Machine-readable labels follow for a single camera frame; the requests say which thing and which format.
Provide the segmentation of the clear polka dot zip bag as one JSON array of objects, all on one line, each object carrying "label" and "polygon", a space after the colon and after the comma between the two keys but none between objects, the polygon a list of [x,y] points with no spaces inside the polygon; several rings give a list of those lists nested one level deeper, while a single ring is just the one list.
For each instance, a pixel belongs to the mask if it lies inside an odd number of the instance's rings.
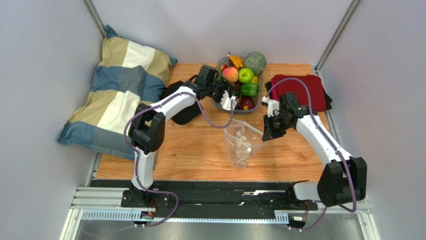
[{"label": "clear polka dot zip bag", "polygon": [[266,144],[263,132],[246,121],[233,119],[224,129],[224,145],[231,164],[236,169],[249,166],[249,159],[254,157]]}]

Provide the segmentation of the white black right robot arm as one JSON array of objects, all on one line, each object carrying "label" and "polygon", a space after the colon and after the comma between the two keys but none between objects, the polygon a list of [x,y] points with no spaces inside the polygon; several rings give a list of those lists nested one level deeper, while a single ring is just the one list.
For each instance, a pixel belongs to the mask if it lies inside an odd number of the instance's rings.
[{"label": "white black right robot arm", "polygon": [[264,96],[262,105],[267,107],[262,140],[283,137],[293,128],[310,144],[323,166],[318,181],[292,184],[291,193],[295,199],[321,202],[326,207],[355,204],[365,199],[366,161],[344,150],[309,105],[301,105],[293,92],[280,96],[279,100]]}]

